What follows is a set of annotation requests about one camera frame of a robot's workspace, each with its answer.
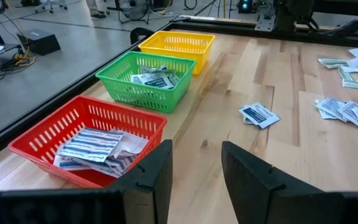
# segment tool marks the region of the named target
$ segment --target gray floor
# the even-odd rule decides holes
[[[61,50],[46,56],[37,56],[37,62],[23,72],[6,76],[0,81],[0,129],[13,120],[46,100],[65,86],[79,79],[98,65],[130,46],[129,32],[135,27],[158,29],[172,16],[150,15],[150,23],[128,22],[121,24],[117,12],[111,11],[107,19],[91,19],[85,0],[67,0],[68,10],[57,8],[54,14],[41,12],[35,14],[33,7],[15,8],[13,15],[10,11],[6,16],[14,22],[20,22],[25,29],[39,28],[57,36]],[[192,11],[184,11],[183,1],[174,1],[169,11],[175,14],[193,15],[210,0],[198,0],[197,7]],[[18,0],[11,1],[12,7],[20,6]],[[114,6],[112,0],[106,3]],[[216,17],[216,7],[207,8],[199,16]],[[355,19],[352,16],[329,14],[314,14],[321,25],[336,26]],[[238,14],[231,11],[231,17],[236,19],[255,19],[255,14]],[[0,33],[7,43],[16,43],[17,29],[9,19],[0,15]],[[7,60],[11,54],[6,54],[0,62]]]

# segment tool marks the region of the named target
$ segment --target office chair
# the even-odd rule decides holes
[[[66,5],[66,2],[65,0],[55,0],[55,1],[51,1],[51,0],[47,0],[46,2],[40,4],[39,6],[35,7],[35,13],[38,13],[39,9],[42,8],[42,9],[45,9],[46,6],[50,6],[50,10],[49,10],[49,13],[53,13],[53,5],[56,5],[56,6],[59,6],[59,7],[62,7],[64,8],[65,10],[67,10],[67,5]]]

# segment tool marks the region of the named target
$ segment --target black box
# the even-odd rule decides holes
[[[26,35],[29,40],[28,44],[26,37],[22,34],[17,34],[23,47],[27,50],[29,46],[30,51],[35,54],[47,55],[60,50],[60,45],[57,42],[55,34],[40,29],[31,29],[24,31],[24,35]]]

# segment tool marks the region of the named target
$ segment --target wooden tabletop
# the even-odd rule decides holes
[[[163,139],[175,147],[168,222],[237,222],[221,167],[225,140],[323,190],[358,190],[358,127],[323,120],[314,105],[326,96],[358,103],[358,90],[343,88],[337,70],[317,62],[351,58],[348,49],[216,34],[207,64],[176,110],[159,113],[168,118]],[[101,83],[84,94],[112,101]],[[238,109],[255,102],[281,120],[264,130],[244,124]],[[0,152],[0,190],[62,187],[73,186]]]

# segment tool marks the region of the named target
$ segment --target plastic basket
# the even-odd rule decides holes
[[[9,149],[79,187],[105,187],[116,178],[95,170],[65,171],[53,165],[57,149],[84,126],[120,129],[149,140],[130,169],[161,142],[167,119],[85,96],[77,96],[9,144]]]
[[[139,45],[142,52],[196,60],[194,75],[199,75],[208,61],[214,35],[158,31]]]
[[[171,113],[186,93],[191,82],[194,60],[167,57],[140,52],[128,52],[96,74],[103,82],[111,98],[143,106],[153,110]],[[140,65],[177,71],[180,81],[171,90],[131,82],[131,75],[140,74]]]

